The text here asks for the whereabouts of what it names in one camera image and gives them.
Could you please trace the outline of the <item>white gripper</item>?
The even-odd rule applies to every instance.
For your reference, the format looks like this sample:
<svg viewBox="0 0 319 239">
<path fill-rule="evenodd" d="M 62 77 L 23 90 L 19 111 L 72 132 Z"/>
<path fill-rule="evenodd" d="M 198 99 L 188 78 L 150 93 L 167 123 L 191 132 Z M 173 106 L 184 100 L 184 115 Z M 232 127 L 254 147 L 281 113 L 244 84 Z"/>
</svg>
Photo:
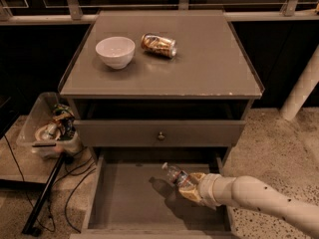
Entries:
<svg viewBox="0 0 319 239">
<path fill-rule="evenodd" d="M 190 182 L 195 187 L 189 188 L 180 188 L 179 193 L 186 199 L 195 202 L 201 203 L 202 205 L 215 210 L 219 203 L 216 201 L 213 194 L 214 182 L 219 178 L 219 174 L 209 173 L 205 174 L 203 172 L 192 172 L 189 175 Z"/>
</svg>

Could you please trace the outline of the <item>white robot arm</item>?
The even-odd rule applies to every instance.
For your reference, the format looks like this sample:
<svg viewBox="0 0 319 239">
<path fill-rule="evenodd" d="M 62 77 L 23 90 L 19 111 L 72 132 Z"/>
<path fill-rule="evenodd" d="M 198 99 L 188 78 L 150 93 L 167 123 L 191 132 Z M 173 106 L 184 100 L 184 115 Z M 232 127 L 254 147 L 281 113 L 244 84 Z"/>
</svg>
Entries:
<svg viewBox="0 0 319 239">
<path fill-rule="evenodd" d="M 252 176 L 183 172 L 176 180 L 186 199 L 209 208 L 226 205 L 267 214 L 319 239 L 319 207 L 290 198 Z"/>
</svg>

